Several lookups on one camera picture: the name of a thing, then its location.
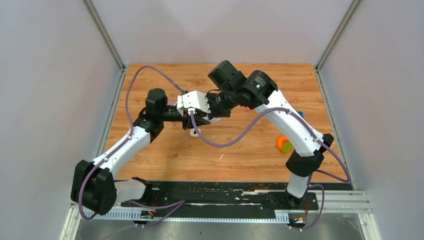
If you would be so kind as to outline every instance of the white backdrop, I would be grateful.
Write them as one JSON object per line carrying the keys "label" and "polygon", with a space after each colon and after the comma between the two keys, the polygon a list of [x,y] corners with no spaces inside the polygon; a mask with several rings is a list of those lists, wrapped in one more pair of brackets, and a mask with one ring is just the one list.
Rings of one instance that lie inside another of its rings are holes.
{"label": "white backdrop", "polygon": [[322,69],[384,240],[423,239],[424,1],[362,1]]}
{"label": "white backdrop", "polygon": [[119,73],[81,0],[0,1],[0,239],[59,238]]}
{"label": "white backdrop", "polygon": [[125,64],[318,63],[352,0],[93,0]]}

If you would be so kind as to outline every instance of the wooden table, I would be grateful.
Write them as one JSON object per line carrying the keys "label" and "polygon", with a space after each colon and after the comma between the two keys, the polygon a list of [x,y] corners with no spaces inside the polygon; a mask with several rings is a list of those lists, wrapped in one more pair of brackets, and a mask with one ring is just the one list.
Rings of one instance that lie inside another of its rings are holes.
{"label": "wooden table", "polygon": [[[144,64],[130,64],[122,93],[109,133],[106,149],[116,143],[129,129],[125,113],[125,94],[137,69]],[[161,69],[183,89],[206,93],[216,86],[208,78],[216,64],[152,64]],[[267,73],[282,90],[286,99],[304,118],[321,133],[332,133],[320,88],[311,64],[234,64],[248,76],[254,70]],[[145,106],[150,89],[162,88],[168,99],[176,100],[179,92],[165,78],[152,69],[143,69],[138,75],[129,97],[129,112],[135,120]],[[202,126],[203,135],[215,143],[227,143],[248,126],[258,114],[245,107],[232,110],[231,118],[222,118],[212,125]],[[275,147],[281,133],[266,119],[261,118],[238,143],[215,148],[198,137],[191,137],[180,122],[165,122],[161,134],[125,165],[117,178],[140,177],[146,180],[167,181],[249,181],[286,182],[290,172],[285,163],[290,156],[282,155]],[[331,147],[336,152],[337,145]],[[325,154],[322,170],[345,177],[336,159]],[[315,173],[313,181],[335,180]]]}

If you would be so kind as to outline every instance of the wooden surface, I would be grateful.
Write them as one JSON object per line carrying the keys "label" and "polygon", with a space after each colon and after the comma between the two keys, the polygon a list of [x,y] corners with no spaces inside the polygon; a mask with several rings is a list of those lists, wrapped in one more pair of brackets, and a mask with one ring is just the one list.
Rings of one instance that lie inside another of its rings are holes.
{"label": "wooden surface", "polygon": [[[129,129],[125,113],[125,94],[131,79],[144,64],[131,64],[126,73],[122,93],[109,133],[106,149],[116,143]],[[185,90],[206,93],[216,86],[208,78],[216,64],[153,64]],[[323,103],[320,88],[311,64],[234,64],[248,76],[254,70],[267,73],[282,90],[286,99],[304,118],[321,133],[331,133],[330,122]],[[143,69],[138,75],[130,96],[129,112],[135,120],[145,106],[150,89],[162,88],[170,101],[176,100],[179,92],[164,77],[152,69]],[[236,107],[231,118],[202,126],[203,135],[215,143],[227,143],[238,137],[257,116],[253,110]],[[162,133],[152,144],[141,150],[121,170],[118,179],[140,177],[146,180],[175,181],[288,181],[290,172],[285,163],[290,156],[282,155],[275,147],[281,133],[262,118],[238,143],[226,147],[209,146],[198,137],[190,137],[180,122],[165,122]],[[332,149],[337,151],[334,143]],[[325,154],[321,170],[344,177],[336,159]],[[315,173],[313,181],[335,182],[334,179]]]}

